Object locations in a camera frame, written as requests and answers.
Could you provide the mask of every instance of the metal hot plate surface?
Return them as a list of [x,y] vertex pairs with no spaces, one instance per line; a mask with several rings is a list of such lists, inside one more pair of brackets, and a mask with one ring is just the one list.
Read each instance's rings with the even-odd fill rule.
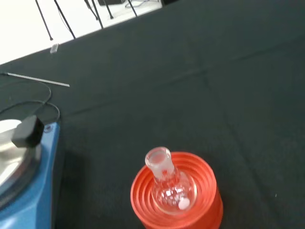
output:
[[19,120],[0,121],[0,209],[26,187],[40,159],[39,147],[17,148],[11,137]]

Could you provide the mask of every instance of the orange flask stand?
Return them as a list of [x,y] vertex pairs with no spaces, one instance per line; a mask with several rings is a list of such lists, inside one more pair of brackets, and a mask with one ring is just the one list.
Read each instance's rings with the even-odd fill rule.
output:
[[197,199],[191,209],[181,215],[168,215],[152,198],[154,176],[144,166],[131,188],[132,208],[146,229],[218,229],[223,217],[223,203],[210,166],[200,157],[186,152],[173,152],[175,167],[189,174],[197,186]]

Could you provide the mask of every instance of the black stand leg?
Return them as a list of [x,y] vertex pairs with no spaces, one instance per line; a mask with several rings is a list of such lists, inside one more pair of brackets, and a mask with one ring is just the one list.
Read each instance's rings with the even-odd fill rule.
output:
[[106,5],[106,7],[107,7],[107,10],[108,10],[108,13],[109,13],[110,19],[113,19],[113,15],[112,15],[112,14],[111,14],[111,12],[110,12],[110,9],[109,9],[109,6],[108,6],[108,4],[107,4],[106,0],[104,0],[104,3],[105,3],[105,5]]
[[45,19],[44,19],[44,16],[43,16],[43,14],[42,14],[42,11],[41,11],[41,9],[40,9],[40,6],[39,6],[37,0],[35,0],[35,1],[36,1],[38,10],[39,10],[39,12],[40,12],[41,18],[42,18],[42,20],[43,20],[44,26],[46,27],[46,29],[47,29],[47,31],[48,31],[48,35],[49,35],[49,37],[50,37],[50,41],[52,41],[53,38],[51,37],[50,31],[49,31],[49,29],[48,29],[47,23],[46,23],[46,21],[45,21]]
[[92,0],[92,4],[93,4],[94,10],[95,10],[95,12],[96,12],[97,18],[99,19],[99,23],[100,23],[100,25],[101,25],[101,28],[103,29],[104,27],[103,27],[103,25],[102,25],[100,15],[99,15],[99,13],[98,13],[98,11],[97,11],[97,9],[96,9],[96,5],[95,5],[95,3],[94,3],[94,0]]
[[131,2],[130,0],[128,0],[128,2],[129,2],[129,5],[130,5],[130,7],[132,8],[132,10],[133,10],[133,12],[134,12],[134,15],[135,15],[136,17],[138,17],[137,13],[135,12],[135,10],[134,10],[134,8],[133,8],[132,2]]
[[97,16],[95,15],[95,13],[93,12],[92,8],[90,7],[88,0],[85,0],[85,3],[87,5],[88,9],[90,9],[91,12],[93,13],[93,15],[95,16],[95,19],[98,20]]
[[59,7],[57,1],[54,0],[54,2],[55,2],[55,4],[56,4],[56,6],[57,6],[59,12],[61,13],[62,18],[64,19],[66,25],[68,26],[68,29],[69,29],[70,33],[72,34],[72,37],[75,39],[76,37],[74,36],[74,33],[73,33],[72,29],[70,28],[70,25],[68,24],[68,22],[67,22],[67,20],[66,20],[66,18],[65,18],[65,15],[63,15],[63,13],[62,13],[62,11],[61,11],[61,8]]

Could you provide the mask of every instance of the round bottom flask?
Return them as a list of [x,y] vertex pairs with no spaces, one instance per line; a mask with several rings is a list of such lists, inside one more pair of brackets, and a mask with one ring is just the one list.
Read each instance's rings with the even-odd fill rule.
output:
[[173,165],[167,148],[149,151],[145,163],[154,175],[152,198],[162,212],[178,215],[192,208],[197,198],[196,184],[190,175]]

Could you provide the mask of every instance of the dark fabric surface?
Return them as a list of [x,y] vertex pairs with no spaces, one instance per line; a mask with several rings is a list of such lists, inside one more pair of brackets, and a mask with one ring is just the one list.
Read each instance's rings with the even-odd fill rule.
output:
[[[181,0],[0,66],[71,85],[51,86],[67,149],[57,229],[142,228],[130,187],[155,146],[210,164],[221,228],[305,228],[304,25],[304,1]],[[0,107],[47,95],[29,87]]]

